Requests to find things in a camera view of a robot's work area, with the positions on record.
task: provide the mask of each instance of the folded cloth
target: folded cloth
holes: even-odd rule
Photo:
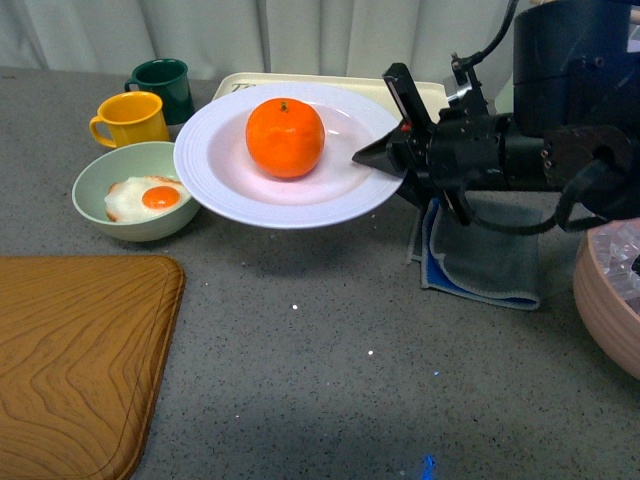
[[[479,217],[495,223],[531,225],[542,212],[476,199]],[[521,310],[540,306],[538,235],[511,235],[476,224],[461,226],[436,199],[420,211],[407,262],[421,262],[421,286],[479,302]]]

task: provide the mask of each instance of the table surface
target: table surface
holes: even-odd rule
[[[421,479],[428,457],[438,479],[640,477],[640,382],[578,315],[580,235],[540,237],[535,312],[421,289],[405,263],[416,210],[398,196],[314,230],[201,209],[169,238],[114,240],[75,211],[71,188],[106,153],[88,121],[125,80],[0,68],[0,253],[184,267],[134,479]],[[196,108],[218,84],[192,82]],[[546,210],[551,197],[511,199]]]

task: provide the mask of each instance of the wooden tray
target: wooden tray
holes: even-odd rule
[[[0,479],[124,479],[184,290],[160,256],[0,257]]]

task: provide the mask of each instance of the bowl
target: bowl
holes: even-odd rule
[[[104,197],[109,187],[129,177],[159,175],[177,179],[172,142],[143,142],[113,150],[87,166],[73,185],[73,205],[93,226],[107,235],[131,242],[147,242],[177,232],[195,216],[200,204],[189,199],[176,209],[139,222],[116,223],[107,217]]]
[[[630,220],[640,228],[640,220]],[[623,222],[611,224],[621,228]],[[573,290],[587,330],[602,350],[629,374],[640,379],[640,316],[605,276],[594,247],[592,229],[582,240],[576,257]]]

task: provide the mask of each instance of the green mug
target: green mug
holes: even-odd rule
[[[167,125],[184,123],[195,113],[187,65],[180,60],[161,58],[138,65],[124,84],[125,91],[130,92],[132,85],[162,98]]]

